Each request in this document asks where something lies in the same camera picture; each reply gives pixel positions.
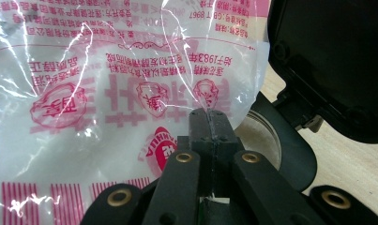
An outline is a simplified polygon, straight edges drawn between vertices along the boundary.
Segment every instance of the wooden table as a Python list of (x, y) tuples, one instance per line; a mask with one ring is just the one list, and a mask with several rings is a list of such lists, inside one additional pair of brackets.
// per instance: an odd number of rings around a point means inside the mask
[[(262, 93), (274, 101), (284, 86), (284, 81), (268, 66)], [(318, 172), (310, 188), (320, 185), (342, 188), (378, 215), (378, 144), (352, 141), (327, 122), (318, 133), (309, 129), (299, 133), (310, 144), (318, 161)]]

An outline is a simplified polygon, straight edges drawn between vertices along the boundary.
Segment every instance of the metal ring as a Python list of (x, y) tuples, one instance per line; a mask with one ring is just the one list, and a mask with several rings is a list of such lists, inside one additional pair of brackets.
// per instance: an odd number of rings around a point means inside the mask
[(242, 155), (242, 159), (244, 159), (245, 161), (247, 161), (249, 163), (256, 163), (256, 162), (261, 160), (260, 157), (256, 156), (253, 153), (246, 153), (246, 154)]
[[(339, 198), (341, 200), (341, 202), (334, 201), (333, 199), (330, 198), (331, 196)], [(334, 190), (324, 191), (323, 193), (321, 193), (321, 197), (323, 197), (323, 200), (326, 203), (328, 203), (329, 205), (331, 205), (335, 208), (348, 209), (352, 206), (352, 204), (350, 203), (350, 200), (348, 198), (346, 198), (346, 196), (344, 196), (344, 195), (342, 195), (342, 194), (340, 194), (340, 193), (338, 193), (337, 191), (334, 191)]]
[[(124, 194), (125, 196), (123, 199), (119, 200), (115, 198), (116, 195), (118, 194)], [(113, 191), (107, 198), (107, 203), (110, 206), (118, 207), (126, 203), (129, 203), (131, 199), (132, 199), (132, 192), (130, 192), (130, 190), (127, 188), (123, 188), (123, 189), (118, 189), (118, 190)]]
[(192, 160), (192, 155), (189, 153), (180, 153), (176, 156), (176, 160), (179, 162), (190, 162)]

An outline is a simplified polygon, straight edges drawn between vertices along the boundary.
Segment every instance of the transparent plastic packaging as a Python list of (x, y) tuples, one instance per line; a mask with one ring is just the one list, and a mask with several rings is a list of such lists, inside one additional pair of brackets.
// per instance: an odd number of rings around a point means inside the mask
[(0, 0), (0, 224), (79, 224), (106, 187), (146, 186), (194, 109), (236, 128), (263, 84), (268, 5)]

